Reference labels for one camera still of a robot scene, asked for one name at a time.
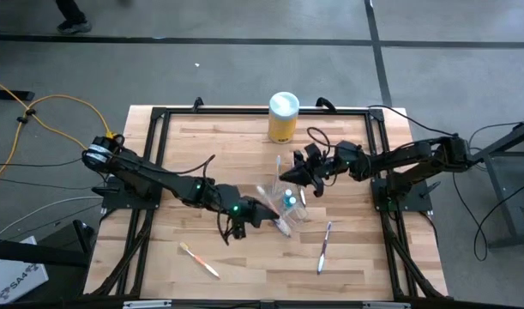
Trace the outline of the clear acrylic organizer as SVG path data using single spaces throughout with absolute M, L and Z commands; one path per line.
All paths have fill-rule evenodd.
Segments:
M 300 200 L 298 192 L 300 186 L 279 181 L 278 190 L 274 192 L 273 188 L 274 182 L 268 187 L 268 195 L 279 210 L 280 218 L 286 221 L 291 230 L 297 229 L 308 217 L 308 211 Z M 288 204 L 289 197 L 285 196 L 285 190 L 287 189 L 290 189 L 292 191 L 292 197 L 297 199 L 297 202 L 293 206 Z

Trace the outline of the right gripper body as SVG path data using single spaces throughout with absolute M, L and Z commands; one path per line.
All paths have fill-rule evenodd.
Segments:
M 314 188 L 313 195 L 315 197 L 321 197 L 324 193 L 324 179 L 328 179 L 331 173 L 332 164 L 327 160 L 323 155 L 323 158 L 320 161 L 310 162 L 307 161 L 307 156 L 299 151 L 295 150 L 293 152 L 293 167 L 294 166 L 305 166 L 309 170 L 310 176 L 312 177 L 311 184 Z

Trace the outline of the silver aluminium bracket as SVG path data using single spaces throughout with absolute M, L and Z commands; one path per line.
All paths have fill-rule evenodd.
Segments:
M 172 300 L 133 300 L 125 301 L 122 309 L 170 309 Z
M 411 308 L 411 305 L 408 303 L 370 301 L 370 302 L 364 302 L 362 305 L 362 309 L 412 309 L 412 308 Z

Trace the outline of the person's foot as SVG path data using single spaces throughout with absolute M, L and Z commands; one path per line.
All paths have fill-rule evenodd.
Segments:
M 63 15 L 64 21 L 57 26 L 61 34 L 88 33 L 92 30 L 91 23 L 79 9 L 75 0 L 55 0 L 57 8 Z

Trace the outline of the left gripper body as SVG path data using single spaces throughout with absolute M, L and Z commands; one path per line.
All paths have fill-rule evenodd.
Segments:
M 255 228 L 259 228 L 262 223 L 262 211 L 260 210 L 262 203 L 254 197 L 240 197 L 239 198 L 239 217 L 242 221 L 251 224 Z

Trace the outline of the black floor stand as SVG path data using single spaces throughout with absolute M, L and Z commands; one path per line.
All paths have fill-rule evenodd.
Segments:
M 0 239 L 0 260 L 86 268 L 93 253 L 94 229 L 74 220 L 37 245 Z

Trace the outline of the black aluminium table frame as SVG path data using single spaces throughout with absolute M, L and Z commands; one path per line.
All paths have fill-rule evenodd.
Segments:
M 165 135 L 154 136 L 155 144 L 164 145 L 165 168 L 194 168 L 210 158 L 208 175 L 248 196 L 256 194 L 258 185 L 273 182 L 277 155 L 280 168 L 290 166 L 292 152 L 309 142 L 305 131 L 310 126 L 333 142 L 348 140 L 375 151 L 382 150 L 381 127 L 393 146 L 411 137 L 406 120 L 389 111 L 343 108 L 333 114 L 309 108 L 298 119 L 293 141 L 275 144 L 268 140 L 268 111 L 261 107 L 202 106 L 192 112 L 177 106 L 132 106 L 124 129 L 128 148 L 144 151 L 150 123 L 168 123 Z M 133 257 L 123 287 L 144 299 L 391 300 L 381 217 L 370 182 L 342 175 L 322 197 L 308 196 L 307 210 L 307 220 L 291 238 L 264 222 L 260 228 L 249 227 L 244 239 L 224 242 L 218 232 L 223 220 L 164 192 L 147 252 Z M 326 258 L 318 276 L 329 221 Z M 182 250 L 180 242 L 220 279 Z

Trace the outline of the yellow cylinder container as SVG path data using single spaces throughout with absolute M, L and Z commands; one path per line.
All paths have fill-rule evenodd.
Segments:
M 269 100 L 268 137 L 276 143 L 287 143 L 293 138 L 299 114 L 299 100 L 289 92 L 274 94 Z

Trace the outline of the white printed box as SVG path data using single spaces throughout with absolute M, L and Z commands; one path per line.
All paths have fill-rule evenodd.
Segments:
M 19 299 L 48 281 L 43 264 L 0 259 L 0 305 Z

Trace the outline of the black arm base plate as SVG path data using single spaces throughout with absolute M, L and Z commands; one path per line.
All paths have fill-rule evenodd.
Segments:
M 121 179 L 110 175 L 103 186 L 95 186 L 92 192 L 103 197 L 105 209 L 142 209 L 153 210 L 160 206 L 162 187 L 150 185 L 142 187 L 140 193 Z
M 388 193 L 386 179 L 373 179 L 370 182 L 371 193 L 376 211 L 426 212 L 432 210 L 430 188 L 426 181 L 414 185 L 405 194 Z

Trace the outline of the black side table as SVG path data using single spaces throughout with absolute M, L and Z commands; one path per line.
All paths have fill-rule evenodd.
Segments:
M 474 166 L 486 171 L 497 197 L 497 204 L 475 221 L 477 231 L 473 244 L 481 240 L 487 251 L 524 245 L 524 121 L 508 126 L 510 133 L 484 148 L 472 145 L 475 135 L 467 141 Z M 489 241 L 483 226 L 497 210 L 502 212 L 509 235 Z

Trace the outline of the black floor bar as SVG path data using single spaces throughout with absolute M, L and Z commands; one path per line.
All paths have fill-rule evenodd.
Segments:
M 15 100 L 18 98 L 22 101 L 32 101 L 35 96 L 31 91 L 12 91 L 10 94 L 5 90 L 0 90 L 0 100 Z

